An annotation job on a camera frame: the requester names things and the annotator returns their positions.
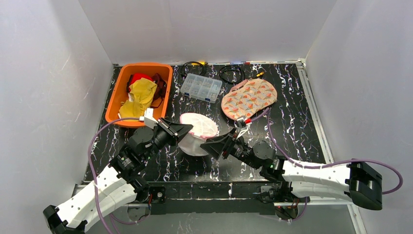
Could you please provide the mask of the white mesh laundry bag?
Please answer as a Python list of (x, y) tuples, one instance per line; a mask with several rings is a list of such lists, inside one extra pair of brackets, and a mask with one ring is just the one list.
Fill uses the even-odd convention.
[(178, 143), (179, 148), (190, 156), (207, 156), (208, 153), (200, 145), (207, 139), (218, 135), (217, 124), (207, 116), (198, 113), (184, 113), (180, 115), (181, 124), (190, 124), (193, 128)]

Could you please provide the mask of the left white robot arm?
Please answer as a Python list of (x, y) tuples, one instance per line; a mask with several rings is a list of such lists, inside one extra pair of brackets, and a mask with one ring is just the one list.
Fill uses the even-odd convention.
[(164, 118), (148, 119), (122, 146), (103, 171), (87, 186), (57, 206), (43, 210), (45, 221), (54, 234), (84, 234), (98, 220), (103, 221), (117, 208), (151, 197), (150, 186), (141, 171), (166, 145), (177, 145), (193, 128)]

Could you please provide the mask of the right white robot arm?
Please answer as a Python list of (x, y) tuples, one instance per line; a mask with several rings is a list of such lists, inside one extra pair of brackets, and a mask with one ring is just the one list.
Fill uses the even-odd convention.
[(233, 156), (271, 182), (282, 182), (282, 193), (294, 198), (311, 196), (351, 201), (368, 210), (382, 209), (382, 176), (366, 162), (327, 166), (278, 156), (260, 141), (249, 146), (234, 131), (208, 139), (200, 147), (215, 159)]

